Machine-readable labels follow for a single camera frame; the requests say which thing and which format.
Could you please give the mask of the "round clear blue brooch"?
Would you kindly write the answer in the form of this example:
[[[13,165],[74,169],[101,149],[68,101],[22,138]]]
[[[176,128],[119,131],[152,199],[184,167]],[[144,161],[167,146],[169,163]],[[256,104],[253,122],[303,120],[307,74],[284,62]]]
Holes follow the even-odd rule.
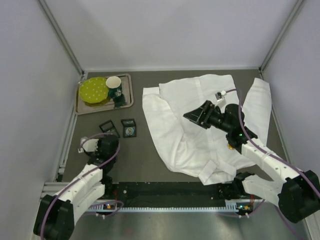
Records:
[[[125,129],[125,134],[126,134],[127,136],[132,136],[132,135],[134,135],[134,134],[135,134],[135,128],[134,128],[134,127],[127,127],[127,128]]]

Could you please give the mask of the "white shirt garment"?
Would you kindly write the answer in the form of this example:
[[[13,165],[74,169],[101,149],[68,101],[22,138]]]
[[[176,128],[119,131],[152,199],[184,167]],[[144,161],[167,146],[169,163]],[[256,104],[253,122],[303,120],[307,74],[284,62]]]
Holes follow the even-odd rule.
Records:
[[[249,134],[267,142],[271,89],[255,78],[240,104],[232,76],[207,74],[144,88],[142,108],[166,167],[212,185],[229,182],[238,170],[254,165],[237,149],[228,148],[226,136],[237,130],[239,138],[245,138],[243,121]]]

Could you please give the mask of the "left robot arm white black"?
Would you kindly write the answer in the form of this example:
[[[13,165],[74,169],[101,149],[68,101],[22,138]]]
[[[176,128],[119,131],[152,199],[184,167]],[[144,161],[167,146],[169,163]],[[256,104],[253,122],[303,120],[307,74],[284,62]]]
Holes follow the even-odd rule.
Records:
[[[112,187],[108,172],[119,151],[112,133],[82,138],[78,152],[89,156],[87,164],[64,188],[40,200],[33,233],[42,240],[68,240],[80,217]]]

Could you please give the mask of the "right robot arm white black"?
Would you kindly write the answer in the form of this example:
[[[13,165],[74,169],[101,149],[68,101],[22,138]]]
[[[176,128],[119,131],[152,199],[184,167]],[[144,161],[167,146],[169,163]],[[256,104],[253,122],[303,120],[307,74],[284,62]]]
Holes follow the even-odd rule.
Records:
[[[215,127],[226,133],[228,145],[254,162],[271,181],[253,173],[241,173],[233,180],[234,188],[241,194],[260,197],[276,206],[292,223],[309,217],[320,209],[320,182],[311,170],[302,171],[290,165],[245,126],[245,115],[238,104],[228,104],[224,112],[211,101],[183,115],[190,122],[209,129]]]

